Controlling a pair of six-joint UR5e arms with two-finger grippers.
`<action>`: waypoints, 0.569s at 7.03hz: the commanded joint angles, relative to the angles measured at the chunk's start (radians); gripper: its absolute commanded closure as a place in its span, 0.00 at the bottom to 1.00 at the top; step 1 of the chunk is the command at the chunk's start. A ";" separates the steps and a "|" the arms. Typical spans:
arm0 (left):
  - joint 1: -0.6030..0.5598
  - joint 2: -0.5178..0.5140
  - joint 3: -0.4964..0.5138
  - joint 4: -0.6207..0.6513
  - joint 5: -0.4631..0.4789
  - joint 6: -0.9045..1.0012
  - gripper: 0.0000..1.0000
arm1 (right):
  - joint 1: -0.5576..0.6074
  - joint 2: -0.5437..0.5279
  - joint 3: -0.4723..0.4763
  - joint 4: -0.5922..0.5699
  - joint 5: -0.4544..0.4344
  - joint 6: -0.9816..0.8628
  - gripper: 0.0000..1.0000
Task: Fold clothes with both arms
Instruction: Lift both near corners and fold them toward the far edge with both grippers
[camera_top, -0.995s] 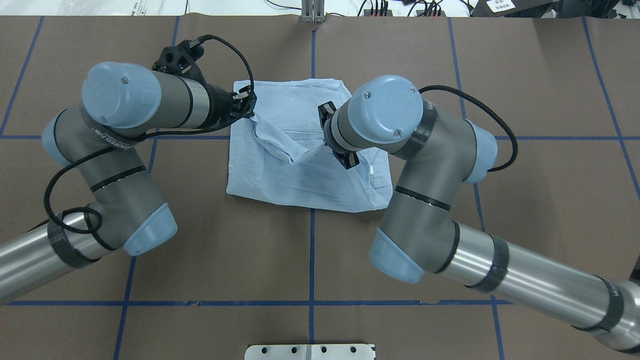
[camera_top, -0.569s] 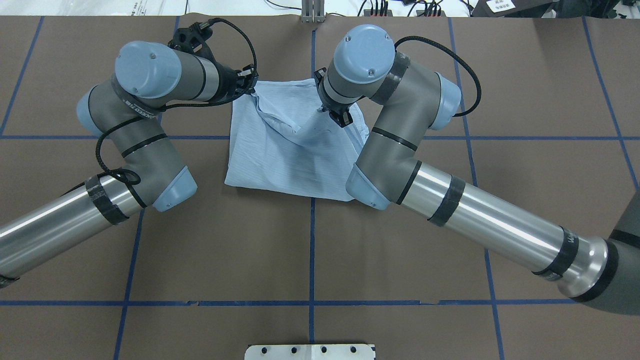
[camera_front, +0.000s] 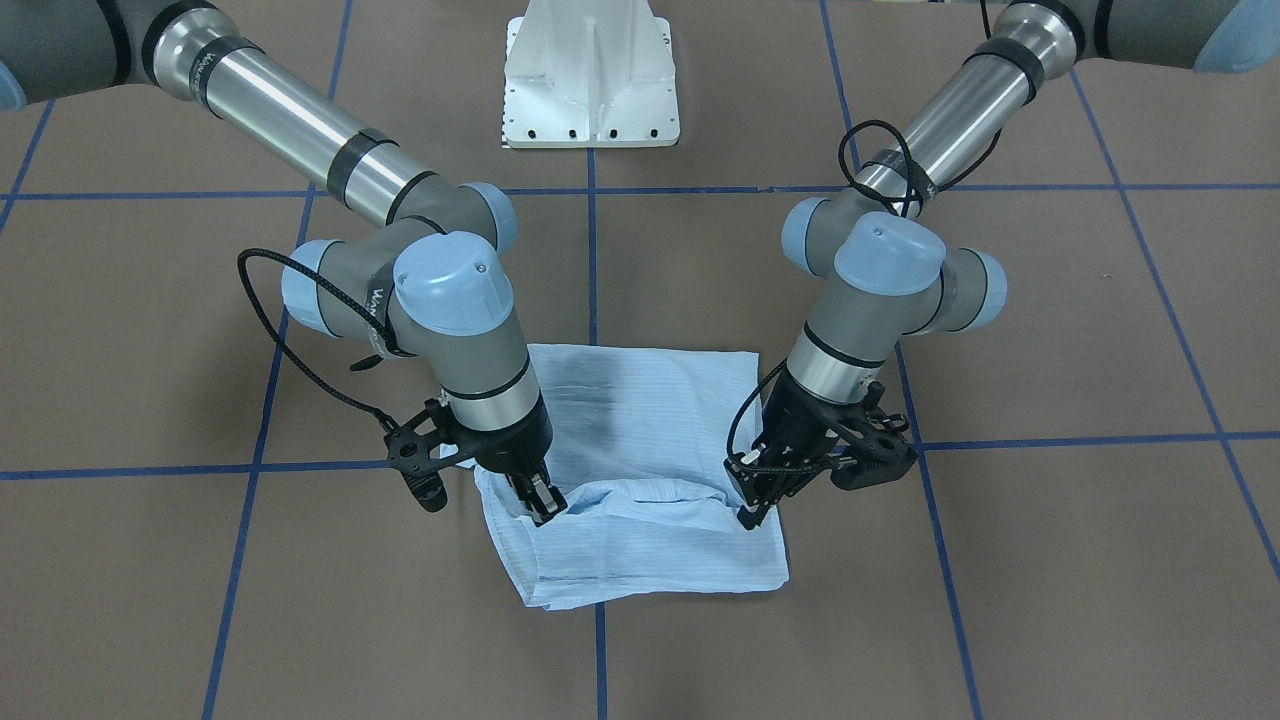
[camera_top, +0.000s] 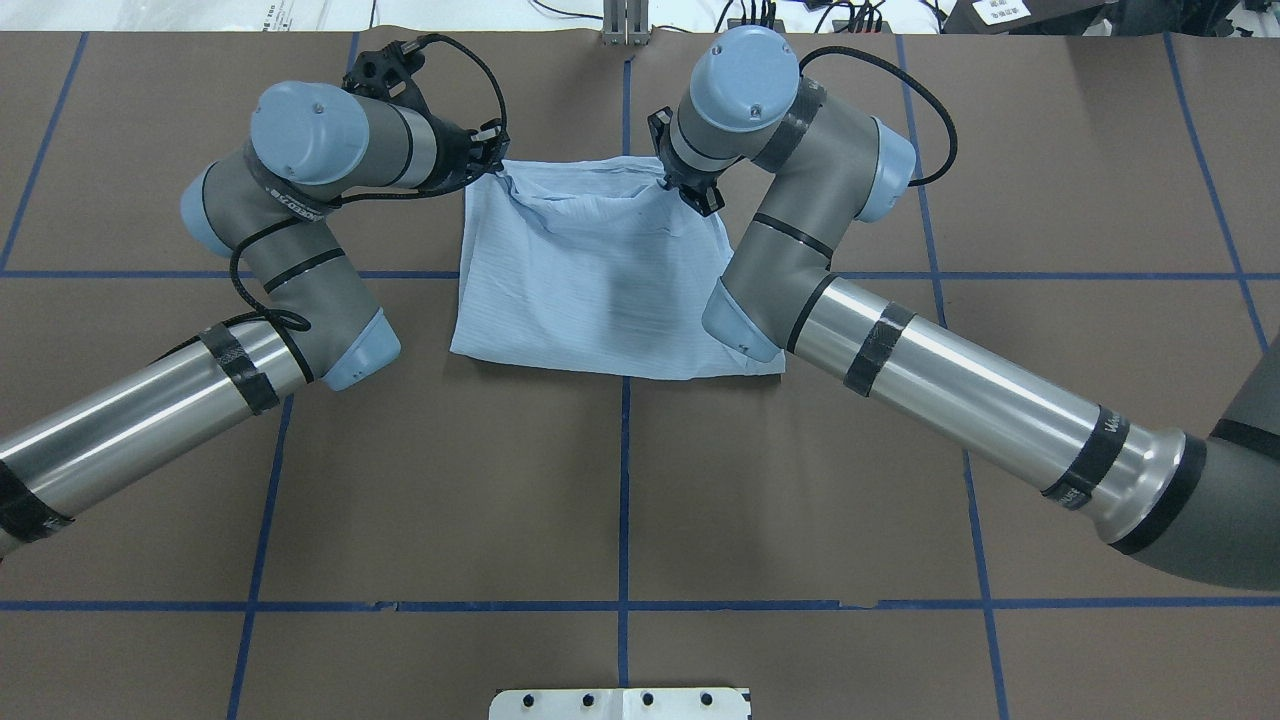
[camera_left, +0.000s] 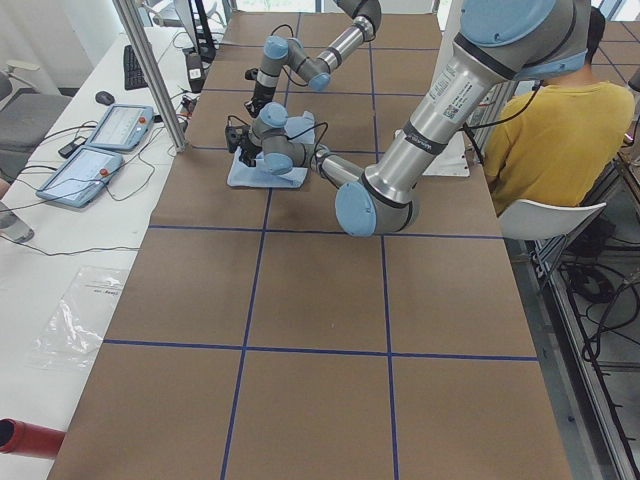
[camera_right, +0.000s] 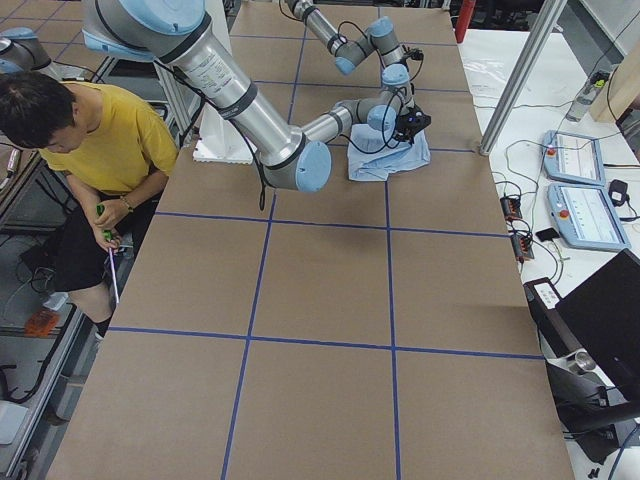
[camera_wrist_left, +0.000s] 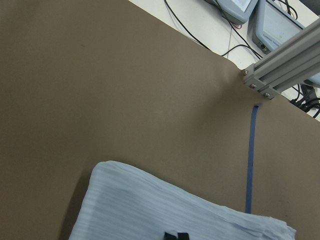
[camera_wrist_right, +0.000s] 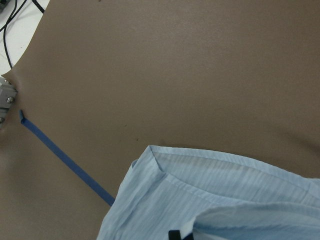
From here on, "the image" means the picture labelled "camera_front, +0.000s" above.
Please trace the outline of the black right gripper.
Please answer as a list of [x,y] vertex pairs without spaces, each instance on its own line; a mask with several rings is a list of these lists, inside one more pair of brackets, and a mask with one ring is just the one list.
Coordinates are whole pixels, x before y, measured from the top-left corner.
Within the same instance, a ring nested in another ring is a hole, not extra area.
[[547,404],[539,397],[520,421],[500,430],[475,430],[462,424],[461,401],[448,404],[454,415],[449,454],[471,454],[461,459],[462,468],[483,468],[507,475],[517,500],[529,511],[535,527],[545,525],[564,511],[564,496],[554,486],[547,469],[547,455],[553,441]]

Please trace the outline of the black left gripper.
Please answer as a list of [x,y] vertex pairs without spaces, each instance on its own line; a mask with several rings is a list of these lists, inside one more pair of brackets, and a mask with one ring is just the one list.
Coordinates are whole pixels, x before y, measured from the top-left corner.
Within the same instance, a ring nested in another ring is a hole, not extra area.
[[786,365],[767,377],[773,382],[762,415],[762,433],[744,452],[724,460],[742,498],[736,518],[755,529],[783,497],[794,496],[822,471],[835,470],[835,446],[844,428],[837,414],[852,404],[819,398],[794,379]]

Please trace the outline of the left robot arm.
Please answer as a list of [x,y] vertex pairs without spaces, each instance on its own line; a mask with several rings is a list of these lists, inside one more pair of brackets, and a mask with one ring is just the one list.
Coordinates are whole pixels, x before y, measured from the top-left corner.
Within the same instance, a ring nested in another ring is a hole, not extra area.
[[1277,63],[1240,76],[1087,61],[1019,111],[924,215],[1011,295],[970,334],[910,340],[906,480],[822,483],[788,542],[942,544],[954,568],[1043,544],[1271,574],[1277,461]]

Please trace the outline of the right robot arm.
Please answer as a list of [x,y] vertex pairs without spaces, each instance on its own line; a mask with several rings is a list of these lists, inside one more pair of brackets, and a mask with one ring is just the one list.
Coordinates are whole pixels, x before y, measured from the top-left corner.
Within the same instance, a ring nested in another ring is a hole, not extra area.
[[297,241],[237,258],[282,268],[280,299],[298,328],[369,348],[355,364],[420,361],[436,396],[404,420],[333,386],[372,416],[388,464],[429,512],[442,510],[445,468],[495,473],[536,525],[564,511],[547,468],[553,430],[515,288],[502,263],[518,234],[509,197],[456,183],[343,109],[250,40],[210,1],[5,1],[3,109],[146,86],[238,129],[298,172],[323,208],[369,223],[362,238]]

